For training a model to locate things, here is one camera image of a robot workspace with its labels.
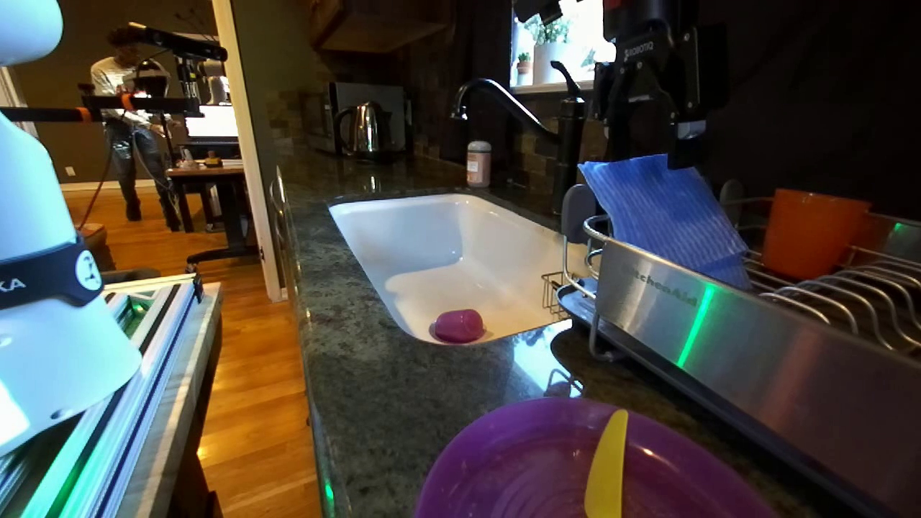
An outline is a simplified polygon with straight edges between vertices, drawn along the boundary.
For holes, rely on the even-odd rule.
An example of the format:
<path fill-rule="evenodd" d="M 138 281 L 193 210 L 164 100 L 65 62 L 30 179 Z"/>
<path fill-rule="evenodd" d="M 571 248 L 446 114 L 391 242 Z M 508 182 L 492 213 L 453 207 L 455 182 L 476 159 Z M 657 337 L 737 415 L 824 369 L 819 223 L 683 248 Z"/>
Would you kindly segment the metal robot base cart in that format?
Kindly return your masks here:
<path fill-rule="evenodd" d="M 103 298 L 142 351 L 138 374 L 4 456 L 0 514 L 213 514 L 197 449 L 223 347 L 223 284 L 178 272 L 112 284 Z"/>

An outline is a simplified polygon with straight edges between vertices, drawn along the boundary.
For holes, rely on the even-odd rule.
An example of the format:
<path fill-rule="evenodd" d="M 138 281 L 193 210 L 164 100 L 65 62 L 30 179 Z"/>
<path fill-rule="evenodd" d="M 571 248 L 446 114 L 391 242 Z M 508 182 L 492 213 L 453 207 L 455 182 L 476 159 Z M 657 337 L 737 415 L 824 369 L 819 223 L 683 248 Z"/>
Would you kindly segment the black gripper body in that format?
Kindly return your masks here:
<path fill-rule="evenodd" d="M 596 69 L 606 156 L 666 153 L 670 166 L 706 159 L 699 0 L 601 0 L 616 58 Z"/>

